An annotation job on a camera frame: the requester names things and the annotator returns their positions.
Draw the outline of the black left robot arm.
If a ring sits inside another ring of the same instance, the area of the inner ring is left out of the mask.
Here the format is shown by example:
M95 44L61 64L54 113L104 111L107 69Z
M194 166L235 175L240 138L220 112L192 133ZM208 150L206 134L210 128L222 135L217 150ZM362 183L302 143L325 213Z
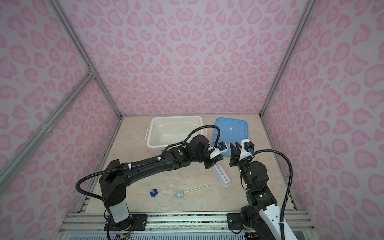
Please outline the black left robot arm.
M104 230L130 231L133 218L126 203L126 188L152 175L188 167L192 162L203 163L206 169L223 159L228 151L225 142L210 146L204 135L197 135L190 141L183 140L167 146L160 155L132 163L112 161L99 179L102 201L108 212Z

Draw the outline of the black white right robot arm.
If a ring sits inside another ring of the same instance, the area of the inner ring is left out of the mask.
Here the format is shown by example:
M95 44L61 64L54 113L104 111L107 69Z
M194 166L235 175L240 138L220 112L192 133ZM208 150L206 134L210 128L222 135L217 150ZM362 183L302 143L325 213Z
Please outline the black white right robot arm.
M293 183L293 167L289 158L272 149L256 150L255 144L248 139L242 140L241 143L231 143L230 148L230 166L239 169L248 201L248 205L242 207L240 212L242 225L253 229L261 240L296 240L296 235L285 220L285 209ZM256 155L263 153L277 154L288 164L289 180L281 206L267 185L267 167L254 160Z

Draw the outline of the white test tube rack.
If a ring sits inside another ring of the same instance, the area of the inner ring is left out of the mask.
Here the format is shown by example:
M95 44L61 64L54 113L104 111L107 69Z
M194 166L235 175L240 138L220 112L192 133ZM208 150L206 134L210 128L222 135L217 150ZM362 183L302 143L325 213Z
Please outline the white test tube rack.
M230 178L228 177L227 173L219 163L216 163L214 165L213 171L225 189L231 186Z

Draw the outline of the blue plastic bin lid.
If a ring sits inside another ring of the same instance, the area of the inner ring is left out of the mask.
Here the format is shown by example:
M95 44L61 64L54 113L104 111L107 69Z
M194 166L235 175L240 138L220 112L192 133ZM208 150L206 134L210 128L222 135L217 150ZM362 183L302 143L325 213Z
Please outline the blue plastic bin lid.
M231 156L230 143L235 144L235 142L238 142L240 144L241 140L249 138L249 128L246 121L230 118L217 118L215 125L221 130L219 142L225 142L229 147L229 150L223 153L223 156Z

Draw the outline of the white plastic storage bin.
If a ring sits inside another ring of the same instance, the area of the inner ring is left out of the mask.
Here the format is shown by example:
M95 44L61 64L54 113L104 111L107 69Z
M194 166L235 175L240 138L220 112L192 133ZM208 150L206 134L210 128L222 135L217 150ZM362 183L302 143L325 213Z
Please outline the white plastic storage bin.
M184 140L191 131L203 126L200 116L155 117L147 129L147 146L162 151L166 146Z

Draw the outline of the clear glass petri dish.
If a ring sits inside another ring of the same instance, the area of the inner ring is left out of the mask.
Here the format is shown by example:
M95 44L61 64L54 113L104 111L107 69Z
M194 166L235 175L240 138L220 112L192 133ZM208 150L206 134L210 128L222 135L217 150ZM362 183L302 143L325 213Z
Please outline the clear glass petri dish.
M169 208L174 202L174 193L170 190L163 190L156 196L157 204L161 208Z

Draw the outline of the small cylinder blue hexagonal base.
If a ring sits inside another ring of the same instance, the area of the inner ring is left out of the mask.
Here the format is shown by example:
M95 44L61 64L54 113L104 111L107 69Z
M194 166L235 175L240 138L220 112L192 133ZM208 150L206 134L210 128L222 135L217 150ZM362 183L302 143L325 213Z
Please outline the small cylinder blue hexagonal base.
M147 188L150 190L150 196L151 197L156 197L158 195L158 190L152 188L150 184L147 184Z

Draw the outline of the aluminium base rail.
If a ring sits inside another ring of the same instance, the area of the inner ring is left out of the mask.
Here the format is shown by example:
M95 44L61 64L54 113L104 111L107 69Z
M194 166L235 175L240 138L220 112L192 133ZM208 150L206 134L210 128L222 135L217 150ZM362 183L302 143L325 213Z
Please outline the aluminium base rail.
M58 240L106 240L106 215L68 214L59 228ZM239 212L132 213L134 229L110 230L113 240L256 240Z

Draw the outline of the diagonal aluminium frame bar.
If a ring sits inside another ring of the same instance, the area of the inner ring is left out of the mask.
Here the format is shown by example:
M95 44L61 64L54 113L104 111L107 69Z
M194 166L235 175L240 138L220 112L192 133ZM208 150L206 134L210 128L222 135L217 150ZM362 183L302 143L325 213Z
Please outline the diagonal aluminium frame bar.
M35 131L32 138L23 145L20 151L14 155L12 161L7 165L1 173L1 193L8 187L14 177L21 171L31 155L41 146L47 136L52 132L56 125L61 121L64 115L72 107L72 105L81 96L84 90L95 78L94 72L89 72L79 84L66 96L61 104L46 119L46 121Z

